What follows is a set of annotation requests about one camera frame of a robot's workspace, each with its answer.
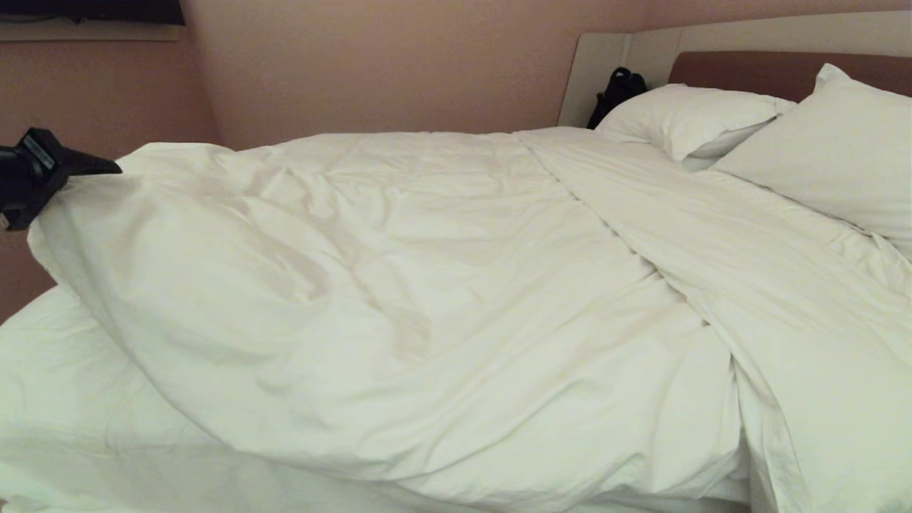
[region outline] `black backpack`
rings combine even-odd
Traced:
[[[586,128],[594,130],[598,123],[602,122],[605,116],[625,101],[643,94],[647,91],[646,81],[638,73],[632,73],[627,68],[615,69],[611,74],[611,80],[608,81],[608,87],[605,92],[598,93],[598,104],[596,110],[589,118],[589,124]]]

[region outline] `white headboard panel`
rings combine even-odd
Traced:
[[[762,50],[912,57],[912,11],[794,16],[663,28],[636,34],[584,34],[559,125],[585,126],[611,72],[626,66],[650,87],[668,83],[685,51]]]

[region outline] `pillow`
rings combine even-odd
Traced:
[[[791,110],[794,102],[749,92],[689,88],[671,84],[620,104],[596,128],[614,142],[648,142],[672,160],[685,157],[727,138],[702,158],[720,157],[762,128],[762,124]],[[732,134],[752,128],[752,131]]]
[[[684,169],[690,172],[697,171],[706,171],[713,166],[719,159],[701,159],[700,157],[694,157],[692,154],[689,157],[685,157],[681,161],[681,165],[684,166]]]
[[[716,164],[912,259],[912,99],[827,64],[814,94]]]
[[[772,123],[772,120],[764,121],[763,123],[757,123],[749,127],[744,127],[738,130],[724,131],[716,139],[707,142],[706,144],[697,148],[697,150],[690,155],[696,159],[720,159],[725,155],[729,154],[732,150],[735,149],[742,142],[747,141],[747,138],[751,137],[753,134],[760,131],[761,128]]]

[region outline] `white duvet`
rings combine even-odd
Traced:
[[[744,499],[749,449],[758,511],[912,507],[902,288],[616,149],[572,129],[152,145],[74,180],[32,244],[247,453],[534,513]]]

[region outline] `wall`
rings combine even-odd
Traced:
[[[234,148],[333,131],[554,126],[576,40],[639,0],[188,0]]]
[[[116,158],[149,141],[219,141],[189,40],[0,43],[0,144],[29,126]],[[53,282],[0,233],[0,322]]]
[[[899,11],[909,0],[647,0],[642,30],[782,16]]]

